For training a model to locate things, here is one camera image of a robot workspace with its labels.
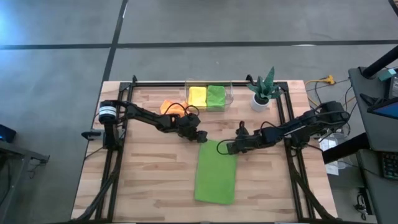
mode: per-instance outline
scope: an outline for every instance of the wooden tabletop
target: wooden tabletop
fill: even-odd
[[[294,115],[310,109],[302,80],[287,81]],[[104,82],[99,101],[115,100],[120,82]],[[222,112],[201,112],[199,130],[208,132],[208,139],[234,138],[240,121],[250,133],[263,121],[279,125],[275,100],[269,109],[257,113],[250,107],[252,92],[234,87],[234,101]],[[164,100],[182,102],[184,87],[140,87],[133,91],[132,102],[159,113]],[[287,108],[284,106],[286,120]],[[103,129],[98,119],[93,125]],[[87,153],[102,146],[92,141]],[[283,142],[267,149],[258,149],[238,156],[235,202],[232,205],[197,202],[193,192],[200,145],[161,133],[155,127],[129,120],[121,167],[114,222],[274,222],[296,221],[292,187]],[[303,150],[310,188],[329,213],[336,216],[328,177],[320,151]],[[89,157],[83,166],[72,218],[81,215],[98,193],[106,150]],[[306,213],[303,193],[302,207]],[[104,203],[104,217],[108,210]]]

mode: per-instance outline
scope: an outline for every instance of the orange object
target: orange object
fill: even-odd
[[[162,103],[162,106],[160,106],[160,113],[165,114],[167,108],[173,104],[170,100],[165,100]],[[188,106],[186,102],[182,102],[181,105],[184,107],[184,109]],[[173,105],[169,108],[166,114],[179,114],[180,117],[185,116],[184,109],[180,105]]]

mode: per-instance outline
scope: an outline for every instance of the concrete floor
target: concrete floor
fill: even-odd
[[[121,0],[0,2],[0,45],[110,44]],[[119,43],[198,41],[387,40],[398,36],[387,0],[183,1],[130,0]],[[348,77],[393,45],[117,49],[110,80],[241,80],[265,75],[312,80]],[[27,175],[8,219],[50,223],[69,219],[109,49],[0,50],[0,123],[17,130],[16,144],[50,154]],[[343,101],[349,82],[319,89]],[[315,99],[313,91],[308,94]],[[364,131],[358,109],[350,122]],[[339,217],[359,219],[356,192],[333,189]]]

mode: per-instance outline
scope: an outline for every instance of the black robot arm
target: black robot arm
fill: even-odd
[[[260,128],[249,135],[241,121],[236,130],[235,141],[227,143],[228,154],[246,153],[250,150],[271,147],[290,137],[292,147],[303,148],[314,134],[323,134],[327,129],[332,131],[341,128],[349,120],[341,103],[331,101],[321,104],[314,110],[306,111],[303,115],[280,126]]]
[[[124,114],[120,118],[116,117],[118,107],[124,108]],[[117,125],[127,119],[151,124],[163,133],[175,132],[190,141],[207,141],[207,132],[197,131],[200,120],[196,114],[189,113],[181,118],[178,114],[155,114],[128,101],[105,100],[99,104],[99,122],[105,129],[104,147],[119,146]]]

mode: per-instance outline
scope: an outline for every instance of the green leaves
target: green leaves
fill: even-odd
[[[262,99],[277,98],[281,92],[279,91],[279,86],[274,85],[274,76],[275,69],[272,67],[265,80],[261,76],[258,76],[256,86],[252,84],[247,84],[246,86]]]

